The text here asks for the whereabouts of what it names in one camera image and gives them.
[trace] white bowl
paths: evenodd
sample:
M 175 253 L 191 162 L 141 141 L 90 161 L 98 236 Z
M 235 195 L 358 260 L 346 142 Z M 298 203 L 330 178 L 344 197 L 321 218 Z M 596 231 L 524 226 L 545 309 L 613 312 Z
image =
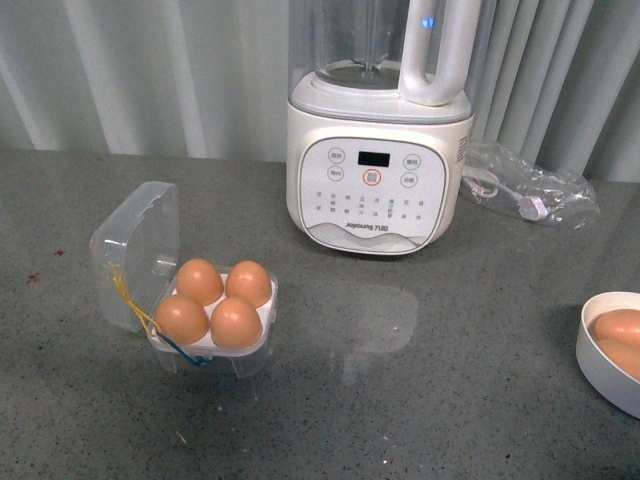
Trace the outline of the white bowl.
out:
M 589 331 L 598 316 L 620 308 L 640 310 L 640 293 L 601 293 L 584 304 L 576 343 L 576 358 L 584 376 L 604 398 L 619 409 L 640 418 L 640 382 L 609 360 L 598 348 Z

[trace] button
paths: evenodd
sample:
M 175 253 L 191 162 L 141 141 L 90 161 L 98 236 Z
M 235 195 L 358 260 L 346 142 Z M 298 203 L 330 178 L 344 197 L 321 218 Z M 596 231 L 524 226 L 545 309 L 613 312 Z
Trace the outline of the button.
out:
M 362 180 L 370 187 L 374 187 L 382 181 L 382 175 L 375 168 L 370 168 L 362 174 Z
M 400 183 L 405 188 L 411 188 L 418 183 L 418 176 L 415 173 L 405 173 L 402 177 L 400 177 Z
M 404 157 L 404 168 L 407 170 L 415 170 L 420 166 L 420 157 L 415 153 Z
M 336 167 L 336 166 L 329 167 L 329 170 L 327 170 L 327 176 L 329 177 L 330 180 L 333 180 L 334 182 L 339 182 L 344 178 L 344 171 L 342 171 L 340 167 Z
M 333 163 L 342 163 L 344 161 L 344 152 L 339 148 L 329 150 L 329 160 Z

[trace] plastic bag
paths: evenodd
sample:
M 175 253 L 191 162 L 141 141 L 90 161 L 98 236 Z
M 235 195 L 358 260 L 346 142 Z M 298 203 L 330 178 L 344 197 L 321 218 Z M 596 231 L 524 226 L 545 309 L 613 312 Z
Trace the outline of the plastic bag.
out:
M 553 227 L 584 227 L 600 214 L 584 177 L 548 172 L 496 143 L 470 142 L 460 192 L 491 210 Z

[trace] countertop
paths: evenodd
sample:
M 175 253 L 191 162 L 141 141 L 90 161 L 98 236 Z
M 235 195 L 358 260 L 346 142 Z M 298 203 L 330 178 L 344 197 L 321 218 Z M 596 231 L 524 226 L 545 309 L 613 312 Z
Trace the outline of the countertop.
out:
M 101 317 L 89 240 L 148 180 L 178 187 L 179 263 L 278 278 L 258 374 L 170 374 Z M 640 186 L 594 188 L 586 228 L 460 197 L 379 258 L 298 230 L 283 163 L 2 151 L 0 477 L 640 478 L 640 421 L 575 359 L 582 304 L 640 291 Z

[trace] egg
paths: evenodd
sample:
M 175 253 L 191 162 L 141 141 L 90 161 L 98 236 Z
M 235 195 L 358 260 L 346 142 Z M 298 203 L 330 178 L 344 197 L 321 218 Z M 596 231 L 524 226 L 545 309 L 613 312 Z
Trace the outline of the egg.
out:
M 594 330 L 598 339 L 640 347 L 640 310 L 623 308 L 603 313 L 596 319 Z
M 222 348 L 247 348 L 260 340 L 262 323 L 246 300 L 227 297 L 211 314 L 211 339 Z
M 160 332 L 178 345 L 191 345 L 209 330 L 209 318 L 204 307 L 180 293 L 164 298 L 153 314 L 153 320 L 160 327 Z
M 596 344 L 609 360 L 640 381 L 640 348 L 611 339 L 602 339 Z
M 227 297 L 244 298 L 253 308 L 259 308 L 271 298 L 271 278 L 262 265 L 245 260 L 229 272 L 225 293 Z
M 207 306 L 222 296 L 224 285 L 215 265 L 201 258 L 194 258 L 178 271 L 176 291 Z

